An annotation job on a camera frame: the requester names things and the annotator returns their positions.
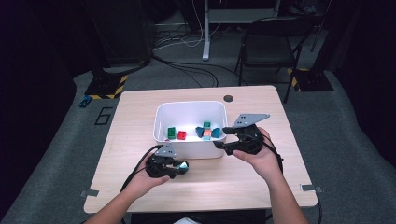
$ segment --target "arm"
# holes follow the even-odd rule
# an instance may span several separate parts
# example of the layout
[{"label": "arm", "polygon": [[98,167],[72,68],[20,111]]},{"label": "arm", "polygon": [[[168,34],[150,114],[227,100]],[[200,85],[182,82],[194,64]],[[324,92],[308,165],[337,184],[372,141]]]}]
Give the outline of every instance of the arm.
[{"label": "arm", "polygon": [[[144,168],[148,157],[149,155],[143,160],[137,170]],[[160,178],[151,178],[146,170],[142,170],[134,175],[134,178],[119,195],[85,223],[120,223],[128,208],[136,199],[148,193],[155,186],[161,185],[168,180],[168,175]]]},{"label": "arm", "polygon": [[[267,131],[262,128],[259,129],[262,134],[269,138]],[[264,139],[265,143],[269,146],[272,145],[271,141],[267,138]],[[279,169],[274,153],[264,147],[257,155],[247,154],[239,150],[235,150],[233,155],[250,163],[257,174],[267,183],[275,223],[308,223]]]}]

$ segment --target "wooden table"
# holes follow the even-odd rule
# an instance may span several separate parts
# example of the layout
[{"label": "wooden table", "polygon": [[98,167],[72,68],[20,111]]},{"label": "wooden table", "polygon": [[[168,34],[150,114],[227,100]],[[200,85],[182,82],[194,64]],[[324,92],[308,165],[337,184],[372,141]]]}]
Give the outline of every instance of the wooden table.
[{"label": "wooden table", "polygon": [[[233,101],[223,100],[231,95]],[[153,125],[159,105],[180,101],[224,103],[229,126],[240,113],[269,113],[271,118],[257,123],[266,129],[284,159],[284,176],[301,207],[317,204],[315,192],[300,190],[311,184],[304,161],[291,131],[283,105],[272,86],[203,88],[157,91],[126,91],[120,98],[91,189],[84,205],[96,213],[119,192],[144,153],[156,145]],[[227,136],[227,142],[237,138]],[[129,212],[187,212],[270,208],[268,188],[252,167],[225,153],[221,158],[189,160],[190,170],[136,200]]]}]

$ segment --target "metal bracket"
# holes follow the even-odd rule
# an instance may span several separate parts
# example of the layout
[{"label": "metal bracket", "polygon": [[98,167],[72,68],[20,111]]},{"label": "metal bracket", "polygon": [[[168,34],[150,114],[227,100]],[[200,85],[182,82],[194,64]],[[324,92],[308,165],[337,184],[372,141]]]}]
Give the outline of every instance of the metal bracket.
[{"label": "metal bracket", "polygon": [[156,156],[167,157],[167,158],[175,158],[176,152],[175,148],[171,144],[164,144],[154,153]]},{"label": "metal bracket", "polygon": [[99,194],[99,190],[96,189],[87,189],[87,190],[82,190],[79,196],[86,198],[87,196],[92,196],[96,197]]},{"label": "metal bracket", "polygon": [[314,191],[316,193],[324,192],[322,187],[314,185],[300,185],[300,189],[302,189],[303,191]]},{"label": "metal bracket", "polygon": [[234,128],[246,128],[263,119],[268,119],[269,114],[240,114],[238,119],[233,124]]}]

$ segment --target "green cube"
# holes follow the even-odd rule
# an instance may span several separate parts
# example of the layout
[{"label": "green cube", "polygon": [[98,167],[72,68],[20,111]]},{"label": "green cube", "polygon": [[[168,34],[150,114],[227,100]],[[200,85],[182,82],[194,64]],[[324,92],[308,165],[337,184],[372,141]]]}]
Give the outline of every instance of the green cube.
[{"label": "green cube", "polygon": [[168,128],[168,139],[169,140],[176,139],[176,128],[175,127]]},{"label": "green cube", "polygon": [[205,122],[204,122],[204,128],[205,128],[205,129],[210,129],[210,122],[205,121]]}]

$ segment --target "red cube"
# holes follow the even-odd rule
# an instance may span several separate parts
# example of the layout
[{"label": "red cube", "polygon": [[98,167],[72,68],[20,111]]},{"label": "red cube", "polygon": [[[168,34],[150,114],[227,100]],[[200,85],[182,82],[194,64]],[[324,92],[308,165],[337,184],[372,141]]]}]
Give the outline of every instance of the red cube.
[{"label": "red cube", "polygon": [[186,132],[178,131],[178,133],[177,133],[177,139],[178,139],[178,140],[186,140]]}]

